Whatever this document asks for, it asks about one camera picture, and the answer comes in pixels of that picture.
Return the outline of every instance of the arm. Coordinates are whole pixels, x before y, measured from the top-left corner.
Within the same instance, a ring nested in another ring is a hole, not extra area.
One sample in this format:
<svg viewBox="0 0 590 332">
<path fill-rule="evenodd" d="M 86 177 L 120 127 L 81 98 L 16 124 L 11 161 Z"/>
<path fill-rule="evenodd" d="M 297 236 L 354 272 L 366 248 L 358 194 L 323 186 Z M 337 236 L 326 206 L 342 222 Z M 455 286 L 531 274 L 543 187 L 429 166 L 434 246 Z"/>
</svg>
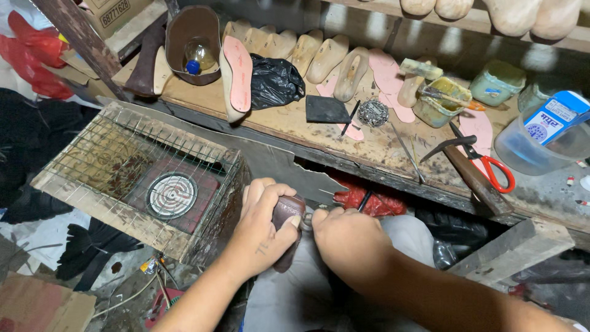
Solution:
<svg viewBox="0 0 590 332">
<path fill-rule="evenodd" d="M 224 251 L 152 332 L 213 331 L 238 288 L 268 269 L 297 239 L 300 217 L 287 219 L 278 231 L 271 222 L 278 198 L 295 194 L 271 178 L 246 186 L 240 221 Z"/>
<path fill-rule="evenodd" d="M 431 331 L 571 331 L 565 323 L 484 285 L 397 251 L 379 221 L 355 209 L 313 216 L 328 267 L 361 295 Z"/>
</svg>

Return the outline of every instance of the blue bottle cap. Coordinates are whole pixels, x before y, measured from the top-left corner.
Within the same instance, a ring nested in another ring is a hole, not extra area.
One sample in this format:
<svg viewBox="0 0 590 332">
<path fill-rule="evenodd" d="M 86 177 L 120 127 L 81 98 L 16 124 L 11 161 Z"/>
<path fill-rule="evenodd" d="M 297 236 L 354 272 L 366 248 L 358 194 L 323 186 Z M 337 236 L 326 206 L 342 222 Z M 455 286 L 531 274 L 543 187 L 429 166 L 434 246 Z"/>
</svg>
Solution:
<svg viewBox="0 0 590 332">
<path fill-rule="evenodd" d="M 196 60 L 188 60 L 188 62 L 186 63 L 186 70 L 189 74 L 192 75 L 197 74 L 199 72 L 200 67 L 201 64 Z"/>
</svg>

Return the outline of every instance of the pink insole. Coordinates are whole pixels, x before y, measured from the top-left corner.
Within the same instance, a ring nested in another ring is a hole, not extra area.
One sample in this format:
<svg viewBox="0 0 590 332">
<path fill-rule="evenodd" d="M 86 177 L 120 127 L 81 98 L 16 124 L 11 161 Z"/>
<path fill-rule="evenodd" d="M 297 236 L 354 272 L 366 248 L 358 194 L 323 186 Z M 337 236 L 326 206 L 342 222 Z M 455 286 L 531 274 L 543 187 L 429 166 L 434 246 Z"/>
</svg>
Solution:
<svg viewBox="0 0 590 332">
<path fill-rule="evenodd" d="M 338 75 L 332 76 L 326 85 L 316 84 L 316 90 L 322 97 L 331 97 L 338 82 Z"/>
<path fill-rule="evenodd" d="M 464 109 L 459 114 L 459 131 L 465 136 L 477 136 L 477 142 L 473 144 L 473 148 L 480 155 L 489 156 L 491 153 L 491 143 L 493 130 L 491 128 L 490 119 L 487 118 L 485 112 L 479 112 L 471 109 Z M 474 160 L 473 163 L 479 168 L 483 174 L 487 174 L 486 169 L 480 160 Z"/>
<path fill-rule="evenodd" d="M 342 130 L 344 129 L 345 124 L 344 123 L 339 123 L 337 124 L 338 128 L 340 128 L 340 132 L 342 132 Z M 360 129 L 356 129 L 353 126 L 357 126 L 360 128 L 360 126 L 353 120 L 351 121 L 350 125 L 348 126 L 348 128 L 346 128 L 346 132 L 344 133 L 346 136 L 354 139 L 355 141 L 362 141 L 365 138 L 365 134 L 363 134 L 363 131 Z"/>
<path fill-rule="evenodd" d="M 250 110 L 252 81 L 252 59 L 241 41 L 232 36 L 225 36 L 223 54 L 232 71 L 230 102 L 239 112 Z"/>
<path fill-rule="evenodd" d="M 404 80 L 398 76 L 399 65 L 394 58 L 378 48 L 373 48 L 369 50 L 369 67 L 373 70 L 375 84 L 381 90 L 379 101 L 393 108 L 401 122 L 414 122 L 416 116 L 412 109 L 398 103 L 398 94 Z"/>
<path fill-rule="evenodd" d="M 334 88 L 336 87 L 336 82 L 338 81 L 338 75 L 332 76 L 326 85 L 316 84 L 316 90 L 322 97 L 330 97 L 334 94 Z M 363 130 L 356 129 L 353 125 L 360 128 L 360 126 L 353 120 L 348 128 L 346 128 L 346 132 L 344 133 L 346 136 L 354 139 L 355 141 L 362 141 L 365 138 L 365 134 L 363 134 Z M 344 123 L 338 123 L 338 128 L 340 128 L 340 132 L 344 129 Z"/>
</svg>

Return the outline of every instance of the red scissors handle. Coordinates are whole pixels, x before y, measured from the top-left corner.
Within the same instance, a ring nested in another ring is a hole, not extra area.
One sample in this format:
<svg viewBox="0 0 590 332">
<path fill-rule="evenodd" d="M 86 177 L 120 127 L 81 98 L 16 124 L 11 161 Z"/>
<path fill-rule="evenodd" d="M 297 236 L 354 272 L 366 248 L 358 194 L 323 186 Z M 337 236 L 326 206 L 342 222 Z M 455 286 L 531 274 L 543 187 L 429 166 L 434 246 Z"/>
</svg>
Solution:
<svg viewBox="0 0 590 332">
<path fill-rule="evenodd" d="M 484 174 L 484 175 L 486 175 L 488 180 L 490 180 L 490 182 L 494 186 L 494 188 L 496 188 L 499 192 L 501 192 L 503 194 L 507 194 L 514 189 L 514 187 L 516 185 L 516 181 L 514 180 L 514 175 L 512 175 L 512 172 L 508 169 L 508 167 L 506 167 L 504 164 L 502 164 L 498 160 L 496 160 L 492 157 L 488 157 L 486 155 L 482 156 L 480 158 L 480 160 L 483 163 L 483 167 L 486 168 L 487 175 L 486 174 Z M 496 178 L 494 171 L 491 169 L 490 164 L 494 164 L 497 168 L 499 168 L 502 171 L 502 173 L 504 173 L 504 175 L 506 176 L 506 179 L 508 180 L 508 187 L 503 188 L 500 185 L 500 183 L 498 183 L 498 179 Z"/>
</svg>

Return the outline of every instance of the wooden workbench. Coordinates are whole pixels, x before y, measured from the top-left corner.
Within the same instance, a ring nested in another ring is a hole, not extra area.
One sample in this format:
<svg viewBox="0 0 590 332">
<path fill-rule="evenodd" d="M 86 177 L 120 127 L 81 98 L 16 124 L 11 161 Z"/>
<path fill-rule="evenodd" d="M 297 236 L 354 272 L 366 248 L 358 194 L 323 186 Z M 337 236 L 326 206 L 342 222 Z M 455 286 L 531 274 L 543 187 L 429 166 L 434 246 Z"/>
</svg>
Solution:
<svg viewBox="0 0 590 332">
<path fill-rule="evenodd" d="M 115 83 L 123 85 L 126 82 L 135 67 L 136 59 L 137 57 L 113 77 Z M 328 75 L 328 79 L 338 69 L 336 67 Z M 305 81 L 306 93 L 318 95 L 315 85 Z M 378 93 L 379 89 L 373 83 L 373 72 L 369 69 L 360 82 L 357 94 L 347 103 L 347 108 L 350 111 L 357 99 L 365 101 Z M 362 126 L 365 139 L 360 142 L 348 137 L 340 139 L 340 130 L 336 125 L 306 122 L 305 99 L 302 99 L 286 106 L 252 111 L 240 126 L 229 126 L 225 120 L 221 79 L 207 86 L 194 86 L 173 77 L 157 102 L 144 99 L 135 99 L 134 102 L 214 130 L 288 149 L 298 157 L 446 206 L 472 214 L 479 214 L 478 211 L 481 210 L 479 204 L 473 203 L 475 199 L 471 191 L 444 154 L 438 154 L 419 166 L 426 179 L 426 184 L 420 184 L 389 124 L 378 128 Z M 495 137 L 518 116 L 517 97 L 498 108 L 488 109 L 486 114 L 492 123 Z M 418 118 L 414 123 L 402 123 L 392 109 L 389 119 L 417 160 L 442 141 L 454 138 L 449 126 L 434 129 Z M 510 217 L 492 219 L 515 224 L 527 217 L 540 217 L 566 226 L 576 240 L 577 247 L 590 248 L 590 207 L 574 202 L 590 196 L 578 183 L 580 178 L 589 173 L 586 170 L 588 168 L 583 169 L 572 164 L 568 168 L 538 177 L 513 171 L 516 188 L 506 194 L 506 197 L 514 205 L 515 213 Z M 498 179 L 503 181 L 503 175 L 499 170 L 496 171 Z M 572 187 L 566 185 L 566 179 L 570 175 L 576 178 Z"/>
</svg>

